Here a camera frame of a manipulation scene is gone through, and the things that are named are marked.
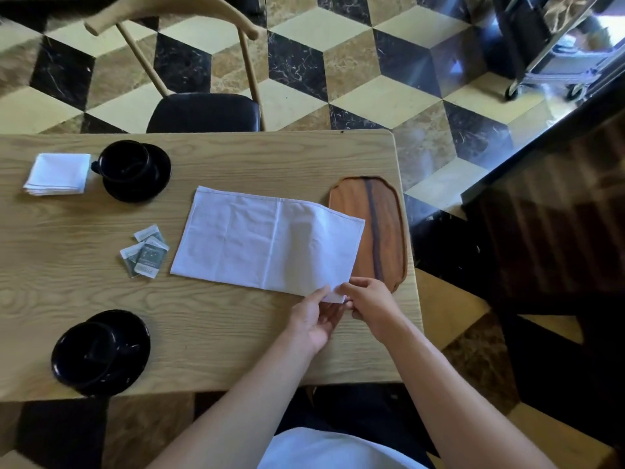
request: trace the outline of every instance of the person's right hand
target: person's right hand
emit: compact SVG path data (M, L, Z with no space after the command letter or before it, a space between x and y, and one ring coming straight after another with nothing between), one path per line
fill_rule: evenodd
M349 283L339 286L338 292L353 301L352 317L364 321L373 336L384 344L393 330L408 322L393 295L382 281L353 276Z

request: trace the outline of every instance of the tiled floor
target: tiled floor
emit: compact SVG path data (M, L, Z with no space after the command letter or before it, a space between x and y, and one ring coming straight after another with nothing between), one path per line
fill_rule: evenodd
M95 38L82 27L106 3L0 4L0 133L145 132L159 94L115 30ZM577 321L499 323L480 298L479 248L459 207L466 188L574 106L542 89L504 102L496 23L472 19L465 0L267 0L253 20L268 29L250 43L268 129L395 134L426 335L559 467L617 467L603 409L573 371ZM169 16L126 26L170 90L249 94L230 25ZM206 398L2 404L0 454L141 468Z

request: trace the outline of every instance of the hand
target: hand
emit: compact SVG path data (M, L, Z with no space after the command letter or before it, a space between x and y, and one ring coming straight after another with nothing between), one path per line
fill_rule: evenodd
M382 344L392 338L389 334L397 325L408 322L382 281L353 276L348 283L339 286L338 292L346 294L348 301L353 302L352 317L364 321Z
M306 336L315 354L327 344L345 309L351 307L351 303L348 305L322 303L321 300L329 292L330 287L325 285L291 308L288 328Z

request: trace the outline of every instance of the black coffee cup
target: black coffee cup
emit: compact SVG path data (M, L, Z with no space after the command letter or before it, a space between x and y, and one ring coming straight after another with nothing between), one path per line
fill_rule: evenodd
M133 140L115 141L108 145L91 170L104 179L130 188L149 188L159 178L159 171L142 143Z
M139 351L119 331L105 323L77 324L52 350L52 373L61 383L82 391L119 377Z

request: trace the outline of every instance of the black saucer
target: black saucer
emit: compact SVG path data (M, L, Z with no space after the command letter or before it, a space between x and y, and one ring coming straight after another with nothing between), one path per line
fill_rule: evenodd
M171 178L171 160L167 153L155 145L142 143L150 154L154 164L159 171L159 178L155 183L147 187L137 188L120 182L112 182L103 179L104 188L111 196L123 203L143 203L158 196Z
M150 333L140 317L129 311L111 309L91 316L87 322L108 324L119 330L129 346L139 345L139 351L129 356L129 363L113 380L96 382L80 391L84 396L112 396L131 386L146 367L150 355Z

